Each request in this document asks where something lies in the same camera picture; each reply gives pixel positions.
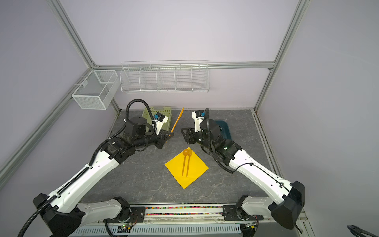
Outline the orange plastic knife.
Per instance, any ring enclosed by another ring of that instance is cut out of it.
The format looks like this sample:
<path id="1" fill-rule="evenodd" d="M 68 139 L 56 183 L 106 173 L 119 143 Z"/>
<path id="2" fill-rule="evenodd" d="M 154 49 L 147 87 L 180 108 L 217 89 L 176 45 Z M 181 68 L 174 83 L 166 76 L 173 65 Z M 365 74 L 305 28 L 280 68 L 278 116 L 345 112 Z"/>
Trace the orange plastic knife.
<path id="1" fill-rule="evenodd" d="M 172 127 L 172 129 L 171 129 L 171 135 L 173 135 L 173 133 L 174 133 L 174 130 L 175 130 L 175 128 L 176 128 L 176 126 L 177 126 L 177 124 L 178 124 L 178 122 L 179 122 L 179 120 L 181 119 L 181 117 L 182 117 L 182 115 L 183 115 L 183 112 L 184 112 L 184 108 L 182 108 L 181 109 L 181 111 L 180 111 L 180 113 L 179 113 L 179 115 L 178 115 L 178 117 L 177 117 L 177 119 L 176 119 L 176 121 L 175 121 L 175 123 L 174 123 L 174 125 L 173 125 L 173 127 Z"/>

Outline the orange plastic spoon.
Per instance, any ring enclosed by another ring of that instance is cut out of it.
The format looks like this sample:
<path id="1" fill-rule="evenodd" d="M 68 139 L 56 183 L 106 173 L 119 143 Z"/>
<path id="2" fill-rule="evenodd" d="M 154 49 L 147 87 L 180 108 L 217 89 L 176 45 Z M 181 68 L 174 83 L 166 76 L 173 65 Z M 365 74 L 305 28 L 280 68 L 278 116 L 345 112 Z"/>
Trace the orange plastic spoon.
<path id="1" fill-rule="evenodd" d="M 190 150 L 189 149 L 184 149 L 183 152 L 182 152 L 182 154 L 184 156 L 183 168 L 182 168 L 182 176 L 184 176 L 184 171 L 185 171 L 185 167 L 186 167 L 186 159 L 190 155 Z"/>

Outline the orange plastic fork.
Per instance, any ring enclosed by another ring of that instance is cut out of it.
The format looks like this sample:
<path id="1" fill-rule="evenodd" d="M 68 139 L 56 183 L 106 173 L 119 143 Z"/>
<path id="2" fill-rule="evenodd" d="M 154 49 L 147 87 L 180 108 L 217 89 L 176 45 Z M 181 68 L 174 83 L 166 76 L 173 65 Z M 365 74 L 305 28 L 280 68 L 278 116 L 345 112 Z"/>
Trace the orange plastic fork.
<path id="1" fill-rule="evenodd" d="M 190 159 L 191 159 L 191 156 L 192 156 L 192 150 L 189 149 L 189 151 L 188 151 L 188 162 L 187 162 L 187 172 L 186 172 L 186 176 L 187 177 L 188 177 L 189 169 L 190 169 Z"/>

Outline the yellow paper napkin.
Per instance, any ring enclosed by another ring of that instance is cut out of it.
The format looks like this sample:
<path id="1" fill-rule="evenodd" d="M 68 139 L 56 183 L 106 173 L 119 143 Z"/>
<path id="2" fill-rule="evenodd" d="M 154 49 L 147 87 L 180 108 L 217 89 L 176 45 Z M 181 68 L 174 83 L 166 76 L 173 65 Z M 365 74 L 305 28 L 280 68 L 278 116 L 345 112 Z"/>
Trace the yellow paper napkin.
<path id="1" fill-rule="evenodd" d="M 168 161 L 165 166 L 183 189 L 186 189 L 209 169 L 190 147 Z"/>

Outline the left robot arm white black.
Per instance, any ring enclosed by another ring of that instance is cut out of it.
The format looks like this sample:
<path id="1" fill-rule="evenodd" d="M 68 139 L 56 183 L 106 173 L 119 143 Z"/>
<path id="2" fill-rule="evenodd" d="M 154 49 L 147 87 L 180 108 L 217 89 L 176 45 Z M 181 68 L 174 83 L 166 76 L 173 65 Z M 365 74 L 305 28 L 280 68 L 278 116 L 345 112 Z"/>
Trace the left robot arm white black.
<path id="1" fill-rule="evenodd" d="M 97 220 L 129 221 L 132 215 L 130 204 L 122 197 L 90 204 L 81 203 L 81 200 L 106 174 L 136 152 L 143 152 L 152 145 L 162 149 L 173 136 L 162 128 L 167 122 L 168 116 L 160 112 L 153 114 L 146 101 L 130 101 L 125 109 L 123 126 L 96 148 L 90 162 L 61 187 L 34 198 L 36 211 L 18 236 L 24 236 L 38 216 L 54 237 L 67 237 L 77 228 Z"/>

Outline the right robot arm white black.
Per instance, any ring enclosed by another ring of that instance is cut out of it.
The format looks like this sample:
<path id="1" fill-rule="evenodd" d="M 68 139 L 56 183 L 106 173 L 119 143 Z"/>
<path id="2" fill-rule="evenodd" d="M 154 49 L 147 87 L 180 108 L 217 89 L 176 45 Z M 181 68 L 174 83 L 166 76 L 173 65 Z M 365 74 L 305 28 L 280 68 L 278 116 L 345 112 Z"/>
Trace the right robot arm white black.
<path id="1" fill-rule="evenodd" d="M 242 195 L 234 206 L 224 208 L 224 219 L 259 220 L 273 218 L 282 227 L 292 230 L 305 206 L 305 187 L 271 172 L 253 159 L 239 144 L 223 137 L 219 125 L 210 118 L 209 109 L 192 112 L 193 128 L 182 128 L 187 144 L 198 144 L 226 172 L 241 173 L 267 194 L 258 200 Z"/>

